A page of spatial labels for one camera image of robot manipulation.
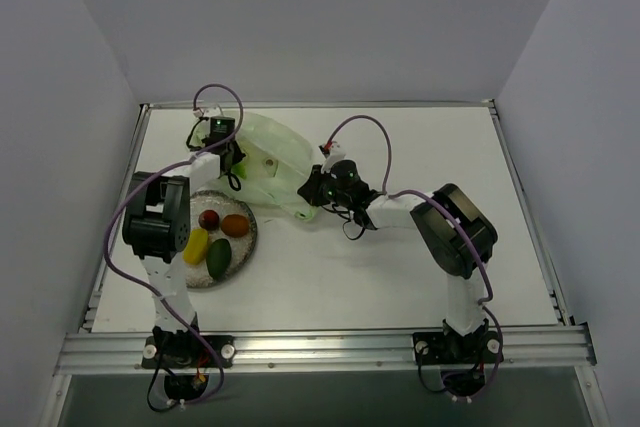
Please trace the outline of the pale green plastic bag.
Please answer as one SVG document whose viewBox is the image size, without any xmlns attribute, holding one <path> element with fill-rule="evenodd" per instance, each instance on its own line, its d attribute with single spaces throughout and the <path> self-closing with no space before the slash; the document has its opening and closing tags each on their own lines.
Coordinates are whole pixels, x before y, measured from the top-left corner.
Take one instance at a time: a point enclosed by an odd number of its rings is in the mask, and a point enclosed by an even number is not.
<svg viewBox="0 0 640 427">
<path fill-rule="evenodd" d="M 314 164 L 310 143 L 270 117 L 249 112 L 228 117 L 242 122 L 235 138 L 246 154 L 241 163 L 246 165 L 247 178 L 234 175 L 237 190 L 226 176 L 210 181 L 207 187 L 248 204 L 279 207 L 300 221 L 311 220 L 317 209 L 297 194 Z"/>
</svg>

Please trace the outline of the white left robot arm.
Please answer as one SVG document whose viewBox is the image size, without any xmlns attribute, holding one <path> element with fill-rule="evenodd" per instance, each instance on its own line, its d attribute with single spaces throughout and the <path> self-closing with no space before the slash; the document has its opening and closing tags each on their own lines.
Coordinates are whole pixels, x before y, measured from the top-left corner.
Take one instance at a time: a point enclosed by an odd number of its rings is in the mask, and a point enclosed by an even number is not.
<svg viewBox="0 0 640 427">
<path fill-rule="evenodd" d="M 202 352 L 197 314 L 186 285 L 182 252 L 194 237 L 191 197 L 206 183 L 226 178 L 235 192 L 240 178 L 232 172 L 245 157 L 235 139 L 236 120 L 203 117 L 187 137 L 191 156 L 161 172 L 137 171 L 123 209 L 122 238 L 140 259 L 148 279 L 138 283 L 154 296 L 155 326 L 172 333 L 166 355 L 179 366 L 194 364 Z"/>
</svg>

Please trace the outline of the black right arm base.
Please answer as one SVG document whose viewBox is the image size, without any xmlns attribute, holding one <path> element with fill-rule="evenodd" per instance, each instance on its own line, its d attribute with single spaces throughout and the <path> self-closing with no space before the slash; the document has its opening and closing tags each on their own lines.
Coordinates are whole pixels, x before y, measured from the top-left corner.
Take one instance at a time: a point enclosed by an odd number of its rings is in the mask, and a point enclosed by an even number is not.
<svg viewBox="0 0 640 427">
<path fill-rule="evenodd" d="M 415 332 L 412 341 L 421 386 L 430 394 L 448 394 L 454 402 L 471 403 L 489 386 L 504 360 L 501 336 L 485 327 L 466 336 L 454 331 Z M 440 368 L 439 386 L 428 384 L 426 367 Z"/>
</svg>

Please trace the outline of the dark red fake fruit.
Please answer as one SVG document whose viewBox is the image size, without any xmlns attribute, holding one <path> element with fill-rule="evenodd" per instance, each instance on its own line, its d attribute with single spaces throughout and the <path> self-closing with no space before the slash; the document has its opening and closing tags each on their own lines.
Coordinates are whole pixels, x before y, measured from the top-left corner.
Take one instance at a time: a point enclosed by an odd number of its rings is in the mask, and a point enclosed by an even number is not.
<svg viewBox="0 0 640 427">
<path fill-rule="evenodd" d="M 204 210 L 198 217 L 199 226 L 207 231 L 215 231 L 219 227 L 219 214 L 212 209 Z"/>
</svg>

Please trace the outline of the green fake grapes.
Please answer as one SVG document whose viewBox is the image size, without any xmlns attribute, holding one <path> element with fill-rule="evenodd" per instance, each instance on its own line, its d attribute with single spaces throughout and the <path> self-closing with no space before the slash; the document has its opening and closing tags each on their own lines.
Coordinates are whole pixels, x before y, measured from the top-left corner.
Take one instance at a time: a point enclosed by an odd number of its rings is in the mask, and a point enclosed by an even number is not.
<svg viewBox="0 0 640 427">
<path fill-rule="evenodd" d="M 240 179 L 246 179 L 247 178 L 246 165 L 244 163 L 238 163 L 238 164 L 234 165 L 233 168 L 232 168 L 232 172 L 233 172 L 234 175 L 236 175 Z"/>
</svg>

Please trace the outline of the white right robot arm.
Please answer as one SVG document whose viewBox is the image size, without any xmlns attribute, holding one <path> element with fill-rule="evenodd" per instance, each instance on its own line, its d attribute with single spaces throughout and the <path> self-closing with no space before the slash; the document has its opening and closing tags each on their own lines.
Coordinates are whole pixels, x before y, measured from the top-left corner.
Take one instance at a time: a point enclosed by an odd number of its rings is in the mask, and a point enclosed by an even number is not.
<svg viewBox="0 0 640 427">
<path fill-rule="evenodd" d="M 387 194 L 364 182 L 354 161 L 340 160 L 327 171 L 313 166 L 297 194 L 314 207 L 347 210 L 365 230 L 417 230 L 446 274 L 445 350 L 464 360 L 479 349 L 483 307 L 493 299 L 486 263 L 498 233 L 459 186 L 447 183 L 429 194 L 411 189 Z"/>
</svg>

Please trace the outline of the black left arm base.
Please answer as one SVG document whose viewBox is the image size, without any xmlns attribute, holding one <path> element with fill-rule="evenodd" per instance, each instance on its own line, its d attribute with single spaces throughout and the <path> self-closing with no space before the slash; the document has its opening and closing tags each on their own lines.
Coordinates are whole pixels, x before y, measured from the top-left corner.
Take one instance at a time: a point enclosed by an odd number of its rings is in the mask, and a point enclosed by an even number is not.
<svg viewBox="0 0 640 427">
<path fill-rule="evenodd" d="M 206 348 L 190 333 L 155 333 L 142 351 L 141 367 L 153 372 L 149 400 L 161 407 L 204 399 L 216 389 L 220 370 L 230 368 L 236 354 L 230 335 L 203 336 Z"/>
</svg>

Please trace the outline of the dark green fake avocado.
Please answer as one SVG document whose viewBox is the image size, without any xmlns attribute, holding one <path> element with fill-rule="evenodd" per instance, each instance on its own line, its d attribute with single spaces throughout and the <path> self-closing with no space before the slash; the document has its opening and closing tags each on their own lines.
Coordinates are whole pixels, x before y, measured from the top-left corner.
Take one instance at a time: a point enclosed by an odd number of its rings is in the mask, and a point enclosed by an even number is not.
<svg viewBox="0 0 640 427">
<path fill-rule="evenodd" d="M 222 278 L 231 264 L 232 250 L 226 238 L 213 241 L 206 254 L 206 267 L 209 276 L 214 280 Z"/>
</svg>

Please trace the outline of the orange fake fruit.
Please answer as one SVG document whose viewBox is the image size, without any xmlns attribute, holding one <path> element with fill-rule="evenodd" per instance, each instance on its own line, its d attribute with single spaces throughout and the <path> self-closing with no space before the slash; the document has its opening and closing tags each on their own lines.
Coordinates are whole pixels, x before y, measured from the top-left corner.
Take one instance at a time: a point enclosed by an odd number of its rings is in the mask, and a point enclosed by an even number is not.
<svg viewBox="0 0 640 427">
<path fill-rule="evenodd" d="M 226 215 L 220 222 L 222 232 L 231 238 L 241 238 L 248 234 L 251 224 L 249 219 L 241 214 Z"/>
</svg>

